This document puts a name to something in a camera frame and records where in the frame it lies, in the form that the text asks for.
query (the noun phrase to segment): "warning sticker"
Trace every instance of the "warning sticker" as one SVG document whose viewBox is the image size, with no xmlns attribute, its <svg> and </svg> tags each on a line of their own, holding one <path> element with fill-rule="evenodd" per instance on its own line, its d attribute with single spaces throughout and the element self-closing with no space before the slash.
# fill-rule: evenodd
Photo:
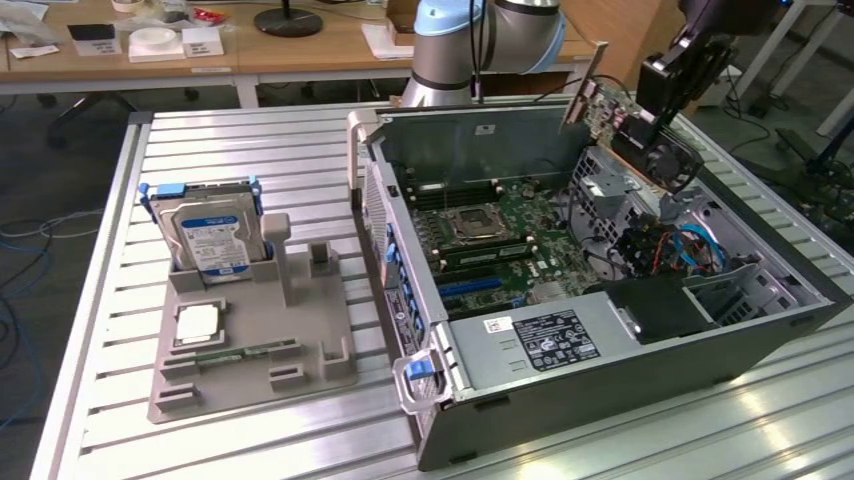
<svg viewBox="0 0 854 480">
<path fill-rule="evenodd" d="M 599 356 L 574 310 L 514 322 L 513 326 L 531 364 L 541 372 Z"/>
</svg>

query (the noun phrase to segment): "hard drive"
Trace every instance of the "hard drive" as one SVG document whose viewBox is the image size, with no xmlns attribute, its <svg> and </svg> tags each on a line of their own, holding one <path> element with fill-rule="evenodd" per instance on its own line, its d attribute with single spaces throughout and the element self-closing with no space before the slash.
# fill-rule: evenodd
<svg viewBox="0 0 854 480">
<path fill-rule="evenodd" d="M 164 184 L 142 204 L 160 228 L 175 271 L 198 269 L 207 284 L 249 278 L 250 263 L 270 258 L 262 238 L 261 184 L 249 180 L 217 185 Z"/>
</svg>

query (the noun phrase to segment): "aluminum table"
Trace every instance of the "aluminum table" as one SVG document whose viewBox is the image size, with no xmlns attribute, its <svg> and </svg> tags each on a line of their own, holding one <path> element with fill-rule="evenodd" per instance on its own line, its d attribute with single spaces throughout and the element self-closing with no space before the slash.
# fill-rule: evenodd
<svg viewBox="0 0 854 480">
<path fill-rule="evenodd" d="M 766 479 L 854 474 L 854 308 L 728 384 L 454 468 L 417 471 L 346 187 L 345 118 L 353 109 L 382 105 L 163 113 L 128 127 L 34 478 Z M 678 123 L 710 170 L 854 292 L 854 259 L 696 127 L 682 119 Z M 154 425 L 146 412 L 168 250 L 138 204 L 136 186 L 250 174 L 262 179 L 267 210 L 291 215 L 290 248 L 305 248 L 314 235 L 335 238 L 361 379 L 341 390 Z"/>
</svg>

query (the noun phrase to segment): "desk lamp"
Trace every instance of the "desk lamp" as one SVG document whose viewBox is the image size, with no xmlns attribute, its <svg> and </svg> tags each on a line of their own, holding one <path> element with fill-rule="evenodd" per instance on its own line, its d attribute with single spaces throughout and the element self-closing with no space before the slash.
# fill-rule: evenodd
<svg viewBox="0 0 854 480">
<path fill-rule="evenodd" d="M 255 28 L 277 37 L 307 37 L 323 29 L 323 19 L 315 13 L 291 8 L 291 1 L 282 0 L 282 8 L 255 15 Z"/>
</svg>

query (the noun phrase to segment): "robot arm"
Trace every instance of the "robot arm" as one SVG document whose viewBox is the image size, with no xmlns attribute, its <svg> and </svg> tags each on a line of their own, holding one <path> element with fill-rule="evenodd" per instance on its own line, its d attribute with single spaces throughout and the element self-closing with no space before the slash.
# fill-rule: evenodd
<svg viewBox="0 0 854 480">
<path fill-rule="evenodd" d="M 470 3 L 422 0 L 415 18 L 413 76 L 403 107 L 471 103 Z M 546 70 L 563 45 L 566 18 L 558 0 L 478 0 L 475 28 L 483 18 L 483 70 L 538 73 Z"/>
</svg>

